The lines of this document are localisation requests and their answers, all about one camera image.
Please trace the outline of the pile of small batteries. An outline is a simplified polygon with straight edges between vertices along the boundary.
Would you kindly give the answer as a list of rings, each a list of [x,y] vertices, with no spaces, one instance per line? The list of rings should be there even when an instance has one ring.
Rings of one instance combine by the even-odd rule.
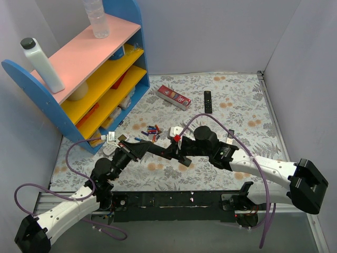
[[[148,137],[149,140],[152,141],[152,143],[155,143],[159,139],[161,134],[162,134],[162,129],[160,129],[157,124],[148,125],[146,127],[146,130],[141,131],[141,135]]]

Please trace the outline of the black battery cover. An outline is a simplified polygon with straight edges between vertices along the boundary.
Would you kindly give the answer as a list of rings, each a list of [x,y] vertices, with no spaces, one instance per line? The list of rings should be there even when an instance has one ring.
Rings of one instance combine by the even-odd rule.
[[[189,167],[192,161],[189,158],[182,157],[178,160],[178,162],[186,167]]]

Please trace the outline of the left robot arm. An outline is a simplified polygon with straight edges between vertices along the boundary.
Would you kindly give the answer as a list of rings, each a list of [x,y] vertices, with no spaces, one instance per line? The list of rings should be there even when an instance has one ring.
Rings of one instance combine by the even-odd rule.
[[[25,217],[15,236],[21,252],[49,252],[52,244],[71,226],[93,211],[110,209],[113,203],[113,180],[117,179],[130,161],[141,159],[152,145],[150,141],[121,141],[112,159],[96,161],[90,177],[72,196],[40,215]]]

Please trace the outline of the small white display remote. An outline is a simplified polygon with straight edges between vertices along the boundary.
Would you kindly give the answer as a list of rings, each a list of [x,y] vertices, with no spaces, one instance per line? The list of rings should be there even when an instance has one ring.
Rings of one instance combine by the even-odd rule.
[[[127,141],[128,139],[129,136],[126,133],[123,133],[118,137],[115,132],[109,131],[105,138],[106,145],[103,148],[103,153],[106,156],[112,155],[115,149],[119,147],[118,144],[121,141]]]

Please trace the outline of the white ac remote upper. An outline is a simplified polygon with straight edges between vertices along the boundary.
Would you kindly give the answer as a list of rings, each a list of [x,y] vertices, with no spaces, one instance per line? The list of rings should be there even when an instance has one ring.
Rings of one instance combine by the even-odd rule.
[[[195,131],[195,126],[194,126],[194,124],[193,124],[193,123],[189,123],[189,120],[184,120],[184,121],[182,121],[182,124],[183,124],[184,127],[188,125],[187,129],[188,129],[190,132],[194,132],[194,131]]]

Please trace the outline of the slim white remote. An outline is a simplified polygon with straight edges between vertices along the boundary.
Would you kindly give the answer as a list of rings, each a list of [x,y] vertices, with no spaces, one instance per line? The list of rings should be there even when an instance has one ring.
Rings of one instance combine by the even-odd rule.
[[[233,140],[234,140],[234,130],[229,129],[229,133],[227,134],[227,139],[226,139],[226,143],[229,145],[233,144]]]

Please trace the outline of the white packets on shelf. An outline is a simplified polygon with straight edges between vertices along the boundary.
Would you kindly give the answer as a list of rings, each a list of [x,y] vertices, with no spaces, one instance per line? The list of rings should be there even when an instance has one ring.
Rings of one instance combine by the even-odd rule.
[[[114,109],[114,111],[107,117],[101,125],[102,128],[108,129],[110,125],[121,114],[122,110],[126,110],[131,105],[131,97],[127,95],[124,100]]]

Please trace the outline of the floral table mat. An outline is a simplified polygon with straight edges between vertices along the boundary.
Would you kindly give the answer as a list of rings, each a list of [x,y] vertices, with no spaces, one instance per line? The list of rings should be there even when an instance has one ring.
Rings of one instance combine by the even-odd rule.
[[[156,95],[165,85],[191,100],[186,111]],[[204,91],[210,91],[212,114],[204,111]],[[157,144],[168,147],[167,131],[184,120],[206,125],[225,141],[227,129],[248,149],[263,157],[284,161],[286,155],[278,139],[275,124],[269,113],[264,88],[255,74],[161,75],[150,77],[150,88],[133,107],[117,134],[126,133],[134,142],[148,125],[157,124],[162,134]],[[219,170],[206,158],[193,157],[186,167],[176,160],[146,154],[139,162],[131,162],[120,175],[115,190],[226,190],[239,189],[246,181],[259,182],[248,173]]]

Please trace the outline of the orange box on shelf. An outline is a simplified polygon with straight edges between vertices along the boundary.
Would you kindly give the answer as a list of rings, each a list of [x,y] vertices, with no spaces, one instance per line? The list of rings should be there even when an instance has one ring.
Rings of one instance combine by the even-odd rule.
[[[80,128],[99,107],[100,105],[95,103],[94,106],[78,121],[76,127]]]

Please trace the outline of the red toothpaste box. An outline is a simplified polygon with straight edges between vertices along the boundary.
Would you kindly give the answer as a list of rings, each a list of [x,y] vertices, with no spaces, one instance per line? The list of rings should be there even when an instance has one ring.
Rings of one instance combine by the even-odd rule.
[[[156,95],[162,98],[163,100],[170,102],[174,106],[182,109],[183,111],[186,111],[191,104],[190,99],[170,89],[169,87],[166,87],[165,85],[162,85],[156,91]]]

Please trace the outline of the beige cylinder on shelf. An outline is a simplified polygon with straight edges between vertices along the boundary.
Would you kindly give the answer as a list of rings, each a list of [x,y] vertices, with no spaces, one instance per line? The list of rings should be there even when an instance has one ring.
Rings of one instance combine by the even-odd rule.
[[[88,92],[88,84],[83,82],[68,98],[68,101],[79,101],[85,97]]]

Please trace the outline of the blue pink yellow shelf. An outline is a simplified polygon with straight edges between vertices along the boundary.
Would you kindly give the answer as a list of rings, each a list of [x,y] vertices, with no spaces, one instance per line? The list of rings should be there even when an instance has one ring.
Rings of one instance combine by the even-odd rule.
[[[90,153],[88,139],[127,96],[134,106],[149,89],[141,11],[136,1],[104,1],[110,35],[97,39],[87,27],[50,57],[65,89],[53,94],[36,71],[29,72],[11,60],[2,67],[35,105],[72,142],[79,142]],[[122,46],[125,55],[109,58]],[[67,98],[83,83],[88,92],[79,101]],[[78,121],[98,103],[100,107],[77,128]]]

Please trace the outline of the blue white can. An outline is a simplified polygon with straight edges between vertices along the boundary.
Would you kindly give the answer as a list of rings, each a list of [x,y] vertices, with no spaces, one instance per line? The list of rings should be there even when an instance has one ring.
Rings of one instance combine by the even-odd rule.
[[[116,61],[121,59],[125,55],[125,48],[124,45],[122,45],[110,58],[111,61]]]

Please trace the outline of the white bottle black cap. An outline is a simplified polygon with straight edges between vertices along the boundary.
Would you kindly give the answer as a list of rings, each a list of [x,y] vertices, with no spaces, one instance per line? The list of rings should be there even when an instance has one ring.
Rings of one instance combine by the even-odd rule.
[[[25,56],[31,62],[32,66],[34,66],[36,72],[40,75],[51,92],[58,93],[64,90],[65,85],[37,40],[32,37],[26,37],[21,40],[20,45],[23,48]]]

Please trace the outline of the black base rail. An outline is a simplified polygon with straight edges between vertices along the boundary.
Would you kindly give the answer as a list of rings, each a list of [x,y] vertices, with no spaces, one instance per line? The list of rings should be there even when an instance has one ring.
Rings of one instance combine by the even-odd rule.
[[[99,212],[110,225],[131,221],[219,221],[253,228],[263,219],[266,205],[254,205],[233,191],[120,191]]]

